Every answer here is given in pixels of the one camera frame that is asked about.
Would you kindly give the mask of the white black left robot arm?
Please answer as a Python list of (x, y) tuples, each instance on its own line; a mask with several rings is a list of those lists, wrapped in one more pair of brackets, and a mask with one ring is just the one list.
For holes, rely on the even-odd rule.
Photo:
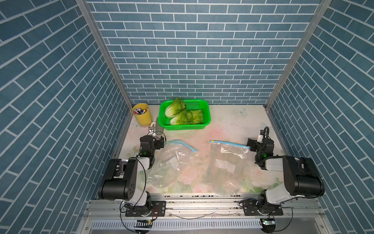
[(98, 196), (105, 200), (121, 200), (124, 206), (135, 211), (150, 211), (151, 196), (136, 188), (137, 173), (151, 169), (155, 162), (155, 151), (164, 147), (166, 139), (145, 135), (140, 138), (140, 149), (136, 157), (127, 160), (111, 159), (98, 189)]

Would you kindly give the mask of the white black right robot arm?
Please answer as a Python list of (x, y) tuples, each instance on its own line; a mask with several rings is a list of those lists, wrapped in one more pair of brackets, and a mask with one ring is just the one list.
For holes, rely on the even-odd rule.
[(274, 141), (269, 133), (270, 129), (266, 126), (257, 139), (248, 139), (247, 146), (256, 153), (255, 164), (262, 171), (280, 172), (283, 184), (261, 191), (257, 199), (244, 200), (242, 204), (246, 216), (282, 215), (281, 206), (285, 202), (298, 198), (315, 199), (325, 193), (325, 186), (313, 160), (275, 155)]

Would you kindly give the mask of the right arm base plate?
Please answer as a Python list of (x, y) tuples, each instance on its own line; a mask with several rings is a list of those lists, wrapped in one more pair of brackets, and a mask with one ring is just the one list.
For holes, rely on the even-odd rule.
[(246, 199), (238, 203), (243, 209), (245, 216), (282, 216), (283, 211), (279, 205), (269, 204), (267, 202), (255, 199)]

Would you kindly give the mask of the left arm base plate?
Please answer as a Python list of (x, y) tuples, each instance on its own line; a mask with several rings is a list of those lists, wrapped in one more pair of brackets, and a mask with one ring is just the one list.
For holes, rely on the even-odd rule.
[(147, 201), (144, 206), (130, 207), (126, 212), (126, 217), (163, 217), (166, 211), (166, 201)]

